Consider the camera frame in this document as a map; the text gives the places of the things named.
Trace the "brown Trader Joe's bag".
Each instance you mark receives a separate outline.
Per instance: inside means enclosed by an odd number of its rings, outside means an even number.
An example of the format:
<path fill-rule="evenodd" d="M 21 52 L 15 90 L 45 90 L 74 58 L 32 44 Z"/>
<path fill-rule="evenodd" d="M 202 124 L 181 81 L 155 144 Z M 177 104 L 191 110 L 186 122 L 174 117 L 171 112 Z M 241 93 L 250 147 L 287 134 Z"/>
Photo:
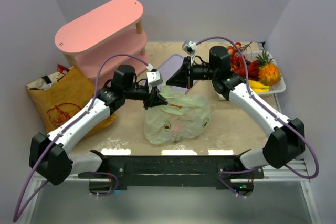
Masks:
<path fill-rule="evenodd" d="M 56 71 L 26 85 L 49 133 L 70 120 L 93 98 L 94 85 L 77 68 Z"/>

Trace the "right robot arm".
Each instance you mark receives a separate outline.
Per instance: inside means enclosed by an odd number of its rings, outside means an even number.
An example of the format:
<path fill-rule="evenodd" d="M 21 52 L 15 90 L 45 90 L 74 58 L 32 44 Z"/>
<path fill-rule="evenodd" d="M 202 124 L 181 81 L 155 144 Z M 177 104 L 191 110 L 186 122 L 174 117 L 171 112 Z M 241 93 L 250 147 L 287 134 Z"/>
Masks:
<path fill-rule="evenodd" d="M 253 90 L 248 82 L 234 73 L 230 55 L 223 46 L 209 51 L 209 61 L 194 63 L 197 46 L 190 41 L 182 49 L 188 53 L 179 70 L 166 82 L 169 86 L 191 88 L 195 80 L 210 80 L 215 91 L 226 100 L 239 106 L 264 131 L 268 140 L 262 149 L 246 151 L 239 155 L 243 169 L 271 165 L 281 168 L 305 151 L 304 124 L 298 118 L 289 119 L 281 114 Z"/>

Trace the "red Chuba chips bag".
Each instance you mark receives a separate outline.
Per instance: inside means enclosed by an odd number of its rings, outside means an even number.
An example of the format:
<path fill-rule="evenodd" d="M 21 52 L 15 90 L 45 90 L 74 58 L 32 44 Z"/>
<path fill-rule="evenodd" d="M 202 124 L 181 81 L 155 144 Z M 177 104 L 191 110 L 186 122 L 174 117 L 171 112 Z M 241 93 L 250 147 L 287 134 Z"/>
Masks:
<path fill-rule="evenodd" d="M 70 71 L 70 69 L 69 68 L 67 68 L 67 67 L 65 67 L 65 66 L 63 66 L 63 65 L 61 65 L 61 64 L 58 64 L 57 65 L 57 72 L 59 73 L 59 74 L 61 74 L 61 75 L 66 75 L 68 72 Z"/>

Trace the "light green plastic bag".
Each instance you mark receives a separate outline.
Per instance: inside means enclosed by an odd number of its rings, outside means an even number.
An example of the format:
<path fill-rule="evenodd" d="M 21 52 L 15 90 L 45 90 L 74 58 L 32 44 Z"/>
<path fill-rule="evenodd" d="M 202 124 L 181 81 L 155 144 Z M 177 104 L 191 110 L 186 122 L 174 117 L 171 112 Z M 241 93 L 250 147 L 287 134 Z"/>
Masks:
<path fill-rule="evenodd" d="M 209 125 L 211 110 L 208 100 L 200 94 L 172 92 L 163 85 L 160 94 L 168 105 L 148 108 L 144 114 L 144 136 L 154 145 L 173 144 L 200 136 Z M 170 104 L 182 106 L 175 110 Z"/>

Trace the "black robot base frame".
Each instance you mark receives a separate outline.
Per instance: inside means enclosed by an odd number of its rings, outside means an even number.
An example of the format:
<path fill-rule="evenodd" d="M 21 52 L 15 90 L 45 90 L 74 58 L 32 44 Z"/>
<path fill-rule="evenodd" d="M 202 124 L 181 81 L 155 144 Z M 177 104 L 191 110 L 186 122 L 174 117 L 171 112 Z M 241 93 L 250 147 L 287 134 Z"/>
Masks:
<path fill-rule="evenodd" d="M 96 172 L 83 172 L 81 179 L 90 179 L 92 193 L 143 187 L 214 187 L 232 189 L 248 195 L 253 180 L 262 179 L 261 167 L 247 170 L 235 155 L 172 155 L 172 156 L 112 156 L 102 155 Z"/>

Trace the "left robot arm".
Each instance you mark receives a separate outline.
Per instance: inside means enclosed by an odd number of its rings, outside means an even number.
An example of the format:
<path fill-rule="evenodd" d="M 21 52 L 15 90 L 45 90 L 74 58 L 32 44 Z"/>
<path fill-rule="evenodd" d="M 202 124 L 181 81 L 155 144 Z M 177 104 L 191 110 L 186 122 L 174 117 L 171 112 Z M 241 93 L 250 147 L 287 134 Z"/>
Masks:
<path fill-rule="evenodd" d="M 88 104 L 70 120 L 47 135 L 36 134 L 32 138 L 29 166 L 53 185 L 59 185 L 69 175 L 94 173 L 108 163 L 108 159 L 97 151 L 72 155 L 76 144 L 96 125 L 111 116 L 125 104 L 127 99 L 143 101 L 148 109 L 166 105 L 158 86 L 163 79 L 158 70 L 148 66 L 146 82 L 135 82 L 135 69 L 131 65 L 120 65 L 112 79 L 95 92 Z"/>

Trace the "toy baguette bread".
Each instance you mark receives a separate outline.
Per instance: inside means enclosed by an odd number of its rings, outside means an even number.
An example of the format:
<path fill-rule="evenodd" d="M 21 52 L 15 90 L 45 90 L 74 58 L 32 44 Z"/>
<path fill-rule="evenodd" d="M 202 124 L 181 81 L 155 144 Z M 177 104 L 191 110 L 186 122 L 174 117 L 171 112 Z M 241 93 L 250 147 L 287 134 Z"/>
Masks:
<path fill-rule="evenodd" d="M 180 110 L 182 106 L 175 105 L 175 104 L 170 104 L 171 107 L 173 107 L 175 110 Z"/>

